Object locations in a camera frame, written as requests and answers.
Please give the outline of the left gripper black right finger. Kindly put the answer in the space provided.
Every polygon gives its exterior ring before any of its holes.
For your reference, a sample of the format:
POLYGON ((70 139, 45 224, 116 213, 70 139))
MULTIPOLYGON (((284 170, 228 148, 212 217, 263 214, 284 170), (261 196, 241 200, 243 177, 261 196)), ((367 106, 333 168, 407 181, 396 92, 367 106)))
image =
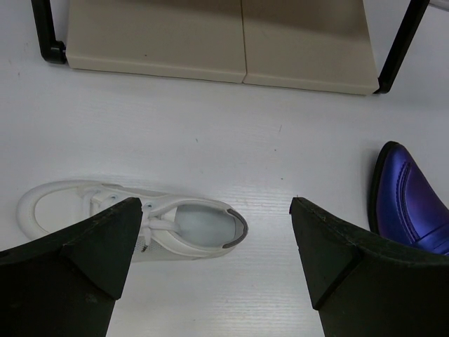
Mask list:
POLYGON ((293 230, 325 336, 447 336, 448 257, 293 198, 293 230))

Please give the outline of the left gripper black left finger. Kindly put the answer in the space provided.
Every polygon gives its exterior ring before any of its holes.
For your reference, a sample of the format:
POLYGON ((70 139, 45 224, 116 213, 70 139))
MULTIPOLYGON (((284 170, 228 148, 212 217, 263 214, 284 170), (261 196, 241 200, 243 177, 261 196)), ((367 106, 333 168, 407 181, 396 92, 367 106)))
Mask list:
POLYGON ((2 336, 105 336, 142 220, 127 198, 1 252, 2 336))

